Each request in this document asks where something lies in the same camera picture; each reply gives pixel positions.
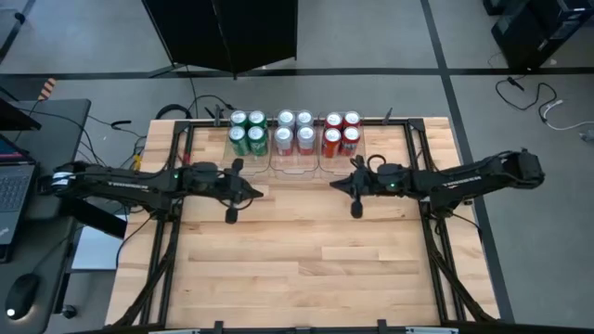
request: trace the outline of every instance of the can lid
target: can lid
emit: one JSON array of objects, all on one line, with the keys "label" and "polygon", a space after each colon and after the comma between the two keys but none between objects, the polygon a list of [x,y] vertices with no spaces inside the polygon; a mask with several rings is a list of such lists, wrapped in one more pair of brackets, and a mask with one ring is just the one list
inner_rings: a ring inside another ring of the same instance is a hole
[{"label": "can lid", "polygon": [[312,114],[309,111],[304,110],[299,113],[297,119],[299,120],[299,122],[309,123],[310,121],[312,121]]},{"label": "can lid", "polygon": [[338,131],[337,129],[326,130],[326,133],[324,134],[324,136],[326,137],[326,140],[328,140],[330,142],[337,142],[337,141],[341,140],[341,132]]},{"label": "can lid", "polygon": [[278,120],[284,123],[293,122],[295,116],[288,110],[283,110],[278,115]]},{"label": "can lid", "polygon": [[302,140],[312,140],[314,139],[314,129],[311,126],[304,126],[303,128],[299,129],[298,135]]},{"label": "can lid", "polygon": [[250,113],[250,122],[259,123],[265,120],[266,117],[260,110],[252,111]]},{"label": "can lid", "polygon": [[275,138],[277,140],[287,140],[293,137],[293,132],[290,128],[286,126],[278,127],[277,131],[275,132]]},{"label": "can lid", "polygon": [[253,126],[250,129],[250,131],[248,131],[248,137],[251,140],[262,139],[263,136],[264,136],[264,129],[261,128],[260,126]]},{"label": "can lid", "polygon": [[361,117],[359,116],[359,114],[356,111],[349,111],[346,113],[346,115],[344,115],[344,119],[349,124],[357,124],[357,123],[359,123],[359,120],[361,119]]},{"label": "can lid", "polygon": [[247,118],[247,115],[245,114],[245,111],[237,110],[231,114],[231,121],[233,123],[241,123],[241,122],[245,121],[246,118]]},{"label": "can lid", "polygon": [[339,125],[342,123],[342,117],[338,112],[331,112],[326,117],[326,122],[328,122],[330,125]]},{"label": "can lid", "polygon": [[241,126],[234,126],[229,130],[229,138],[233,140],[240,140],[245,136],[245,129]]},{"label": "can lid", "polygon": [[353,126],[344,129],[344,137],[349,140],[359,139],[359,130]]}]

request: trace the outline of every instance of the black metal frame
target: black metal frame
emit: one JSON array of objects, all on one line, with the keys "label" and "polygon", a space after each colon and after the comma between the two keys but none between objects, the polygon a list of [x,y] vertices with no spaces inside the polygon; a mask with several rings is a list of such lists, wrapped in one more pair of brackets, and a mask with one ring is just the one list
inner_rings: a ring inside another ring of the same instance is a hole
[{"label": "black metal frame", "polygon": [[[425,125],[423,119],[366,119],[363,121],[366,126],[383,125],[383,126],[402,126],[404,129],[405,139],[407,141],[408,157],[410,159],[410,168],[418,170],[418,156],[415,148],[415,142],[413,138],[413,132],[417,132],[420,139],[420,152],[423,156],[425,168],[432,168],[432,158],[429,149],[429,142],[427,134],[425,132]],[[228,126],[228,120],[220,120],[218,126]],[[189,163],[189,155],[192,151],[192,142],[194,138],[194,131],[197,128],[214,127],[212,121],[178,121],[174,126],[174,136],[172,138],[171,150],[177,151],[179,148],[179,139],[183,130],[186,129],[187,138],[185,143],[185,157],[183,163]],[[176,154],[170,155],[171,165],[174,165]],[[152,289],[148,291],[148,298],[142,305],[140,311],[140,321],[136,326],[123,326],[123,327],[108,327],[99,331],[92,331],[88,333],[148,333],[151,330],[165,329],[167,323],[167,312],[169,309],[169,299],[173,283],[174,274],[174,258],[175,250],[177,249],[177,241],[179,238],[179,230],[181,225],[181,210],[182,206],[179,205],[178,211],[175,213],[172,221],[172,231],[170,234],[170,244],[168,247],[172,248],[170,252],[166,252],[169,256],[167,259],[160,261],[161,257],[161,244],[164,236],[164,226],[166,224],[165,219],[159,219],[155,232],[155,238],[153,240],[153,248],[150,255],[149,269],[148,269],[148,282],[152,280],[156,285],[155,277],[159,275],[159,278],[164,275],[164,281],[162,284],[161,302],[159,306],[159,317],[157,323],[149,322],[150,307],[152,304]],[[441,328],[435,328],[435,330],[442,329],[444,333],[458,333],[462,330],[464,333],[586,333],[590,332],[589,329],[581,328],[555,328],[555,327],[541,327],[531,325],[515,325],[506,324],[499,321],[490,321],[490,317],[486,314],[481,314],[482,310],[479,308],[477,313],[476,309],[472,310],[473,300],[470,293],[463,287],[458,281],[456,275],[456,267],[454,264],[454,257],[451,249],[449,236],[447,234],[447,226],[443,219],[437,220],[438,227],[440,229],[440,241],[442,244],[442,254],[439,253],[436,243],[434,241],[433,230],[431,225],[431,212],[429,203],[419,201],[419,210],[421,217],[421,227],[423,229],[423,235],[425,239],[425,245],[427,248],[427,255],[430,264],[433,290],[435,294],[435,303],[437,307],[437,313],[440,319]],[[444,288],[442,286],[441,274],[450,283],[452,289],[452,296],[454,297],[454,309],[456,312],[456,320],[450,320],[446,309],[446,299],[444,295]],[[469,311],[472,313],[477,322],[466,321],[465,309],[467,306]],[[213,328],[200,328],[199,333],[204,334],[222,334],[224,331],[223,321],[216,321],[213,324]],[[305,333],[353,333],[353,334],[367,334],[367,333],[414,333],[422,332],[421,328],[415,327],[388,327],[387,323],[383,319],[378,319],[377,327],[369,328],[225,328],[226,333],[237,333],[237,334],[253,334],[253,333],[265,333],[265,334],[305,334]]]}]

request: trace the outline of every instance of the wooden table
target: wooden table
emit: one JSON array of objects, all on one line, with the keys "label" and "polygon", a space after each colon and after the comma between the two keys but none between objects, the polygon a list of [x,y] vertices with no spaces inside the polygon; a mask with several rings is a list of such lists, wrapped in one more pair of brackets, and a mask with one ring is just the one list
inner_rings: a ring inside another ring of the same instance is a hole
[{"label": "wooden table", "polygon": [[[173,125],[151,123],[144,171],[162,167]],[[448,119],[428,118],[425,125],[437,167],[459,165]],[[225,128],[197,129],[193,161],[222,161],[225,142]],[[365,142],[368,155],[409,164],[402,127],[368,126]],[[378,319],[389,326],[439,324],[415,200],[364,198],[364,218],[355,220],[349,197],[327,180],[265,174],[250,182],[265,196],[240,212],[235,225],[223,223],[225,208],[214,199],[186,198],[168,328],[212,328],[215,320],[226,328],[374,327]],[[456,213],[473,220],[471,207]],[[146,218],[133,215],[126,233]],[[476,228],[458,218],[447,224],[460,280],[497,317]],[[145,284],[154,233],[149,224],[125,245],[106,323],[122,316]],[[442,281],[455,318],[449,285]],[[157,287],[153,321],[160,293]]]}]

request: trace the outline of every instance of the laptop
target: laptop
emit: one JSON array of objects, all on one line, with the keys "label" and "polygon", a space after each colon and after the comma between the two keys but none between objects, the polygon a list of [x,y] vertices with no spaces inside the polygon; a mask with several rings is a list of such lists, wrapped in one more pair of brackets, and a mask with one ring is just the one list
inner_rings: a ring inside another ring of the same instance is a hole
[{"label": "laptop", "polygon": [[[0,135],[0,248],[13,242],[35,184],[37,164],[27,152]],[[0,263],[8,252],[0,251]]]}]

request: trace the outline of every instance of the black desk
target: black desk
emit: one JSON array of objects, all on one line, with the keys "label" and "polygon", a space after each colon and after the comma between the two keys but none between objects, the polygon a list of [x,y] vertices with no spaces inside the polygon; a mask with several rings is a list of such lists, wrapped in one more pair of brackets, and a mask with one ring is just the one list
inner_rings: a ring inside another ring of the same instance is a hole
[{"label": "black desk", "polygon": [[[33,101],[14,103],[15,106],[30,109]],[[68,117],[82,126],[91,108],[86,99],[48,100],[40,103],[35,111]],[[70,162],[76,155],[81,140],[81,129],[71,122],[56,117],[33,114],[42,124],[37,132],[23,132],[17,142],[27,149],[41,163],[41,174],[50,173],[54,167]],[[4,133],[14,139],[16,133]],[[73,218],[57,217],[59,199],[34,197],[28,207],[27,220],[19,227],[19,234],[13,250],[12,262],[0,264],[0,305],[14,280],[29,273],[33,267],[66,236],[73,237],[76,222]],[[65,264],[68,260],[70,242],[63,242],[37,269],[42,277],[31,311],[17,321],[0,315],[0,333],[42,333],[47,327],[49,316],[54,311],[58,288],[62,284]]]}]

